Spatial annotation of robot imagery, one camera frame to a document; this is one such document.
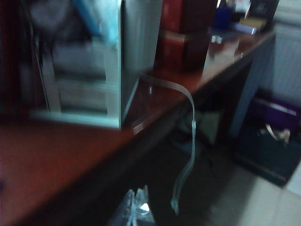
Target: blue object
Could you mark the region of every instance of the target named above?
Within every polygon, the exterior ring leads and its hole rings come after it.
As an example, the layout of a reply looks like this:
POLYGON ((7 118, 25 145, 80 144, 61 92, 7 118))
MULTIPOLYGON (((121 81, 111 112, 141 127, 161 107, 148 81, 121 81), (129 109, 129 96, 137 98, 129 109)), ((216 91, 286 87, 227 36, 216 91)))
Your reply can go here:
POLYGON ((100 18, 97 18, 95 17, 95 15, 93 15, 93 6, 88 5, 84 0, 73 0, 73 4, 79 12, 81 18, 83 19, 89 33, 92 36, 100 36, 100 18))
POLYGON ((73 4, 92 36, 117 42, 119 0, 73 0, 73 4))
POLYGON ((232 9, 230 7, 227 6, 218 7, 216 9, 213 27, 216 29, 228 29, 231 16, 232 16, 232 9))

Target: red box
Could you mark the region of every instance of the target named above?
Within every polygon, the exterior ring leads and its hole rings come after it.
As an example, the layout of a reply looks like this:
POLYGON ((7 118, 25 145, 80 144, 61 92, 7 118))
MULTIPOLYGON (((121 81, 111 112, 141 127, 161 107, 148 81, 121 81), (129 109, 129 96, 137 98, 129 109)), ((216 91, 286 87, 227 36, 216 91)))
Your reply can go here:
POLYGON ((211 35, 161 32, 158 39, 157 61, 162 67, 177 71, 199 70, 204 67, 211 35))
POLYGON ((161 28, 187 34, 213 25, 217 0, 163 0, 161 28))

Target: tiled floor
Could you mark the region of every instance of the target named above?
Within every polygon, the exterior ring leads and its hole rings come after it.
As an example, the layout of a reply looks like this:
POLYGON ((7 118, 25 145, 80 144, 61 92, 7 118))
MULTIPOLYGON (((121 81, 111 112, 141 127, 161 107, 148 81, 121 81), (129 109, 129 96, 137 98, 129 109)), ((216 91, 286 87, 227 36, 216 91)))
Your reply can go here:
POLYGON ((218 178, 204 157, 181 194, 180 214, 170 208, 174 180, 189 157, 162 142, 72 226, 103 225, 129 189, 148 185, 150 208, 158 226, 301 226, 301 198, 232 163, 225 151, 210 154, 218 178))

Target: floor tile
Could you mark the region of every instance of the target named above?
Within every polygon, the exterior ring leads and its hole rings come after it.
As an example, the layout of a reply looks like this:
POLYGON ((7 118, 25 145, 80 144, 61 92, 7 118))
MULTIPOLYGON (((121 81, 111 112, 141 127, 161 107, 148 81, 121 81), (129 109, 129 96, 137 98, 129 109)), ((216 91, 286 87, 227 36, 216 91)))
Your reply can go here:
POLYGON ((211 206, 218 226, 268 226, 276 212, 281 189, 236 167, 228 185, 211 206))
POLYGON ((301 197, 284 190, 281 194, 273 226, 301 225, 301 197))

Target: black bag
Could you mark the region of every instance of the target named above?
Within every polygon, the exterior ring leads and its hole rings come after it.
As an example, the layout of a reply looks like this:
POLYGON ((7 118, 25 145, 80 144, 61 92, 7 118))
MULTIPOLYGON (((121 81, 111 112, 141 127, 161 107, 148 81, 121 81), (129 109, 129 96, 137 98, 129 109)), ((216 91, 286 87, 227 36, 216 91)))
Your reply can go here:
POLYGON ((89 38, 72 0, 24 0, 23 7, 34 33, 50 45, 89 38))

